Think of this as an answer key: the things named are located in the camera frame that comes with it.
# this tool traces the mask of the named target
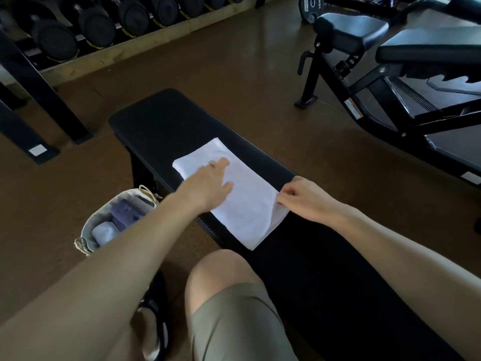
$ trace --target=white cloth in bag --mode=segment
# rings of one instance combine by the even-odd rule
[[[278,191],[229,151],[219,138],[176,159],[172,167],[186,179],[201,166],[221,157],[230,161],[225,169],[224,183],[232,181],[234,188],[227,200],[212,210],[212,214],[252,251],[289,212],[277,203]]]

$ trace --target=olive green shorts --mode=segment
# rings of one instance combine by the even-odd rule
[[[237,284],[194,313],[189,328],[196,361],[297,361],[266,289]]]

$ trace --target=person's left hand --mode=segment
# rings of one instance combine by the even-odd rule
[[[196,208],[199,214],[215,209],[225,201],[234,187],[232,181],[222,185],[224,171],[229,163],[225,157],[209,162],[182,182],[176,194]]]

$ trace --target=flat bench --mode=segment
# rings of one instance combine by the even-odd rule
[[[172,162],[216,137],[277,190],[295,176],[177,90],[150,96],[109,122],[130,152],[134,186],[154,188],[155,179],[175,191],[182,177]],[[280,314],[324,359],[457,359],[331,228],[289,213],[250,251],[211,213],[198,222],[249,262]]]

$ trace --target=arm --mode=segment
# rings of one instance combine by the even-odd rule
[[[286,184],[278,200],[301,217],[337,231],[428,326],[466,359],[479,359],[481,279],[302,177]]]
[[[0,328],[0,359],[104,359],[169,249],[199,214],[219,206],[228,160],[185,180],[153,212],[78,264]]]

